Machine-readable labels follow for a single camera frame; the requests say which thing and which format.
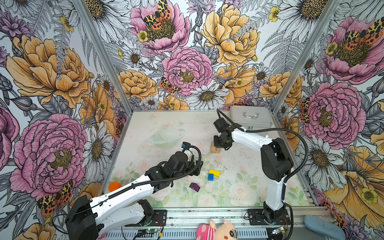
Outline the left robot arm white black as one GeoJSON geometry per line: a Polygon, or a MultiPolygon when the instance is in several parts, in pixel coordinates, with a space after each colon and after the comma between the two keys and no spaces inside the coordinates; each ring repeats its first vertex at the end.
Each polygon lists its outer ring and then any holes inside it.
{"type": "Polygon", "coordinates": [[[186,176],[198,176],[203,161],[188,156],[190,146],[174,153],[168,161],[150,168],[135,181],[108,194],[88,199],[79,197],[66,216],[69,239],[96,240],[106,232],[125,225],[146,225],[154,211],[146,197],[172,185],[186,176]]]}

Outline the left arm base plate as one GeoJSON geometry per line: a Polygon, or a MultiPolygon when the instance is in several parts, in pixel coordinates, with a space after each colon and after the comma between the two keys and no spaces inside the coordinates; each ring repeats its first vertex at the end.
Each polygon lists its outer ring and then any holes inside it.
{"type": "Polygon", "coordinates": [[[125,225],[125,227],[162,227],[166,224],[167,213],[165,209],[154,210],[152,214],[145,214],[138,224],[125,225]]]}

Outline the natural wood block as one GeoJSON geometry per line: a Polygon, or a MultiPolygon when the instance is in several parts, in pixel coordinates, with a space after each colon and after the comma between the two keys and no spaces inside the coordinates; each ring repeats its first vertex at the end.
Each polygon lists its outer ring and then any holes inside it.
{"type": "Polygon", "coordinates": [[[217,148],[214,145],[214,142],[211,142],[211,150],[210,150],[210,152],[211,152],[211,154],[220,154],[221,153],[221,149],[217,148]]]}

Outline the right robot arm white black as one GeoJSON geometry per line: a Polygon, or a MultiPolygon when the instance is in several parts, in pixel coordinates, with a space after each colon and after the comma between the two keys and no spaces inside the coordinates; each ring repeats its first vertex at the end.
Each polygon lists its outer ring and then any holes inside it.
{"type": "Polygon", "coordinates": [[[268,224],[277,223],[287,214],[284,203],[286,183],[294,166],[284,140],[259,135],[264,130],[248,131],[236,124],[230,125],[224,118],[216,120],[214,126],[219,133],[214,136],[215,148],[228,150],[233,143],[239,143],[261,154],[262,170],[268,178],[267,197],[263,206],[264,221],[268,224]]]}

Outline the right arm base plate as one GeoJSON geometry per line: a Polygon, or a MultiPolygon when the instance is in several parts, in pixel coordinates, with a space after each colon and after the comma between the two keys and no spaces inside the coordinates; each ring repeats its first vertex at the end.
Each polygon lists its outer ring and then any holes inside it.
{"type": "Polygon", "coordinates": [[[266,209],[248,209],[245,218],[249,220],[251,226],[256,225],[289,225],[291,218],[286,208],[273,211],[266,209]]]}

